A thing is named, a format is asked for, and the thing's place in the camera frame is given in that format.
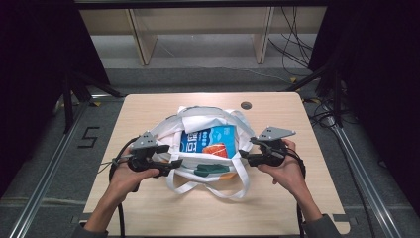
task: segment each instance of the white tote bag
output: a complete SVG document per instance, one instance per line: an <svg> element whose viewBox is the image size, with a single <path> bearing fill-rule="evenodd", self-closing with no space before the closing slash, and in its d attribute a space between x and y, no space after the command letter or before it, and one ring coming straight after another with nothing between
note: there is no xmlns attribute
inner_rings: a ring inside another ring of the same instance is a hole
<svg viewBox="0 0 420 238"><path fill-rule="evenodd" d="M181 152L181 135L201 130L233 126L235 128L235 152L228 158L204 153ZM255 135L245 116L237 110L223 110L217 107L180 107L178 113L156 125L151 134L160 145L170 145L168 153L154 154L153 159L170 162L183 159L180 168L172 170L166 178L167 186L178 194L188 192L198 185L204 185L213 194L221 198L242 198L250 187L250 180L244 167L245 159L239 150L249 151L253 144L250 138ZM188 182L180 187L174 185L174 175L185 177ZM238 175L243 188L238 192L223 194L209 182L230 179Z"/></svg>

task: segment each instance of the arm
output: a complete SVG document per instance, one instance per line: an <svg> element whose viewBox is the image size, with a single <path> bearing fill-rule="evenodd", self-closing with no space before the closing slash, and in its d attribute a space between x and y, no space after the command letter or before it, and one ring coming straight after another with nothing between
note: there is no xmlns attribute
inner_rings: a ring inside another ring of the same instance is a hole
<svg viewBox="0 0 420 238"><path fill-rule="evenodd" d="M283 142L293 151L296 151L294 142L283 139ZM319 234L328 234L328 237L341 237L337 228L329 217L323 216L312 195L306 185L299 164L290 156L286 156L283 163L279 167L271 167L269 165L259 165L259 170L272 176L272 184L279 183L287 189L299 204L303 216L305 217L304 228L309 237L324 237ZM313 229L321 229L322 231L312 231Z"/></svg>
<svg viewBox="0 0 420 238"><path fill-rule="evenodd" d="M119 166L114 172L107 190L99 200L89 220L83 229L77 227L72 237L106 237L106 228L117 206L126 199L127 194L138 183L143 179L157 176L158 173L158 169L149 169L138 173L134 172L128 167L126 161L120 159Z"/></svg>

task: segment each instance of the green tag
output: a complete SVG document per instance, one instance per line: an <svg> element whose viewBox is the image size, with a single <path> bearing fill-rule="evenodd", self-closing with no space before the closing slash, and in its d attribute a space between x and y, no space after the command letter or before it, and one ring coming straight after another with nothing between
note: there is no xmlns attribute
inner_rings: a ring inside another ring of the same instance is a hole
<svg viewBox="0 0 420 238"><path fill-rule="evenodd" d="M197 166L197 170L194 171L194 174L200 177L208 177L210 174L226 173L228 171L228 166L200 164Z"/></svg>

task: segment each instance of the aluminum rail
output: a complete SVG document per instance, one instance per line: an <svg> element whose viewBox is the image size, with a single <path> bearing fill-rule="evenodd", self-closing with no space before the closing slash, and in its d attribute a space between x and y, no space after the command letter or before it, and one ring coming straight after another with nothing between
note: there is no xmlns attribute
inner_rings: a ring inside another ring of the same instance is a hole
<svg viewBox="0 0 420 238"><path fill-rule="evenodd" d="M26 233L28 232L31 223L34 220L38 209L40 208L43 197L46 194L48 188L50 187L55 172L62 158L64 157L65 152L67 151L68 144L73 137L74 131L77 129L78 122L80 121L80 118L83 115L83 113L86 111L88 104L88 102L80 103L75 115L73 125L70 127L68 132L64 134L61 141L59 142L54 154L52 155L50 163L44 171L43 176L38 182L38 185L32 193L30 199L28 200L28 203L26 204L24 210L22 211L21 215L14 224L12 231L9 234L9 237L25 237Z"/></svg>
<svg viewBox="0 0 420 238"><path fill-rule="evenodd" d="M334 119L332 117L328 118L331 125L334 125ZM334 126L333 130L337 132L341 142L343 143L345 150L348 154L349 164L352 167L352 170L357 178L362 191L364 192L368 203L372 211L374 212L379 224L383 230L383 233L388 238L399 238L402 237L401 232L396 226L395 221L392 218L392 215L389 213L389 210L386 208L382 198L377 192L376 188L373 185L372 180L370 179L367 171L361 163L358 155L356 154L352 144L349 141L343 128Z"/></svg>

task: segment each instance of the wooden table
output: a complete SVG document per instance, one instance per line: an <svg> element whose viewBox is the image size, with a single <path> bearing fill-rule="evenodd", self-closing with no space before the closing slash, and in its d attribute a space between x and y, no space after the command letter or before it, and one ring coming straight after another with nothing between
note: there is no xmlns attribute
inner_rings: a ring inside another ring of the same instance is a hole
<svg viewBox="0 0 420 238"><path fill-rule="evenodd" d="M244 110L242 102L252 108ZM258 135L266 126L296 131L296 142L304 160L307 184L323 213L345 214L314 132L298 94L294 92L137 94L125 99L103 162L109 162L131 138L152 129L179 106L216 106L242 111ZM252 152L258 153L257 147ZM165 178L142 181L137 193L124 201L127 235L141 236L247 236L298 234L296 202L288 191L272 185L272 178L247 167L251 187L242 199L214 196L204 187L178 195L169 190ZM225 191L237 188L238 180L220 183ZM108 173L97 176L84 213L91 213L108 185ZM335 222L339 231L350 231L348 222ZM108 226L119 235L118 212Z"/></svg>

